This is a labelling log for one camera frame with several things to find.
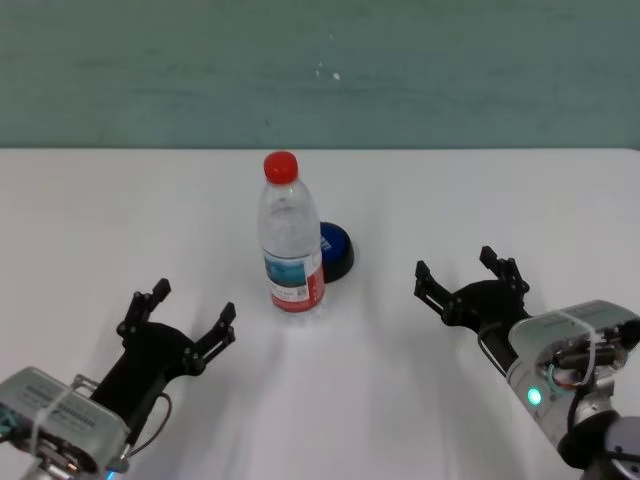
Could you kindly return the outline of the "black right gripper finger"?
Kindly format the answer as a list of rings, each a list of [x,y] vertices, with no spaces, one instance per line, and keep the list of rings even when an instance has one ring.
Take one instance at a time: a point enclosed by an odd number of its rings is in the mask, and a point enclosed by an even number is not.
[[[423,260],[416,263],[414,295],[429,306],[444,324],[450,323],[452,294],[434,279]]]
[[[522,278],[515,259],[500,258],[490,246],[483,246],[479,260],[523,305],[524,296],[529,292],[529,284]]]

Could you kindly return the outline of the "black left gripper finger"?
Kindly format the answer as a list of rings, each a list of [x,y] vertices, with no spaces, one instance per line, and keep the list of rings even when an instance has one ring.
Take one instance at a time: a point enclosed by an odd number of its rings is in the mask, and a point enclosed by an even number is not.
[[[116,332],[120,336],[134,333],[137,328],[149,321],[151,313],[171,293],[168,279],[161,278],[150,292],[135,291],[124,319],[118,324]]]
[[[201,375],[207,365],[235,342],[236,308],[228,302],[213,327],[187,348],[187,374]]]

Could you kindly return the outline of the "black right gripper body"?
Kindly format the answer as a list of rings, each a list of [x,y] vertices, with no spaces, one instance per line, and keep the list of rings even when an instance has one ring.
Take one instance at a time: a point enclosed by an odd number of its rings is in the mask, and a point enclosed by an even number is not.
[[[453,294],[449,325],[473,331],[481,351],[499,373],[506,373],[517,359],[509,332],[529,317],[503,282],[479,281]]]

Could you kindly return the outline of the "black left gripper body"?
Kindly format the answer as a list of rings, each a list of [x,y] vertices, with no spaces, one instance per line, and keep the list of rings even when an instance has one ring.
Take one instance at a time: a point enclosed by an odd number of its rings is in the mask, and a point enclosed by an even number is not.
[[[179,330],[155,322],[120,323],[124,352],[91,394],[91,400],[126,424],[126,443],[138,440],[166,386],[181,376],[200,374],[195,343]]]

